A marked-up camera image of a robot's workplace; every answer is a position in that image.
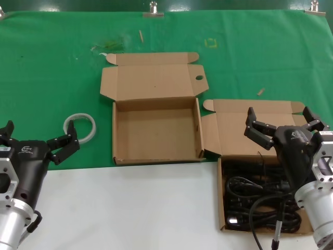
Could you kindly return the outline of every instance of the clear tape roll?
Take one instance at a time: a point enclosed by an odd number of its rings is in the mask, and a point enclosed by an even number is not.
[[[94,135],[95,135],[95,133],[96,133],[96,123],[95,123],[94,118],[91,117],[91,116],[88,115],[88,114],[85,114],[85,113],[77,113],[77,114],[74,114],[74,115],[69,116],[69,117],[65,120],[65,122],[63,123],[63,131],[65,132],[65,134],[67,134],[67,127],[68,127],[68,123],[69,123],[69,121],[70,121],[70,120],[76,120],[76,119],[87,119],[87,120],[89,120],[89,121],[92,123],[93,127],[92,127],[91,132],[90,132],[85,138],[83,138],[83,139],[79,139],[79,143],[80,143],[80,144],[83,144],[83,143],[86,143],[86,142],[90,141],[90,140],[94,137]]]

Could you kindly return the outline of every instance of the green backdrop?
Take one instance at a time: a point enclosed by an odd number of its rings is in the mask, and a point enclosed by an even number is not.
[[[324,17],[294,10],[168,12],[164,18],[14,12],[0,21],[0,127],[11,119],[14,138],[48,140],[63,134],[73,113],[88,113],[97,124],[89,143],[50,169],[113,166],[112,101],[99,94],[102,68],[110,65],[101,52],[198,52],[210,87],[201,104],[210,98],[302,101],[333,126],[333,37]],[[79,137],[90,130],[86,121],[75,125]]]

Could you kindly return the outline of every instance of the cardboard box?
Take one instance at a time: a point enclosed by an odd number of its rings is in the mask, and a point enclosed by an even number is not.
[[[197,53],[109,54],[100,93],[113,103],[116,164],[201,161],[196,95],[208,89]]]
[[[244,136],[245,122],[249,107],[253,107],[257,120],[275,125],[304,125],[306,120],[300,115],[304,104],[288,101],[251,101],[251,100],[206,100],[204,108],[214,111],[201,118],[205,150],[221,156],[217,165],[217,183],[219,196],[219,221],[221,230],[228,230],[224,216],[224,178],[223,161],[238,159],[261,162],[263,156],[266,163],[276,163],[274,148],[267,151]],[[297,234],[313,233],[310,221],[304,209],[300,209],[301,227]],[[261,228],[261,233],[274,233],[274,230]]]

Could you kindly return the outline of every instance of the debris on cloth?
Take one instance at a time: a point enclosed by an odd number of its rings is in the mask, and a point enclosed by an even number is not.
[[[97,53],[124,53],[123,39],[120,37],[116,40],[107,40],[101,44],[94,44],[90,51],[96,51]]]
[[[141,42],[144,43],[144,37],[142,36],[141,30],[139,30],[139,34],[140,34]]]
[[[265,88],[261,89],[261,90],[258,92],[257,95],[258,95],[258,96],[261,96],[261,94],[264,93],[264,91],[265,91]]]

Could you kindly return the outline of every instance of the box lid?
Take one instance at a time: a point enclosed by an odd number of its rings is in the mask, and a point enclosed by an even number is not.
[[[214,99],[206,100],[203,107],[215,112],[201,118],[204,148],[222,156],[258,155],[258,152],[276,156],[274,148],[267,151],[244,136],[249,107],[253,107],[259,121],[277,127],[306,124],[299,114],[305,107],[301,102]]]
[[[109,54],[100,93],[115,101],[196,96],[208,89],[197,53]]]

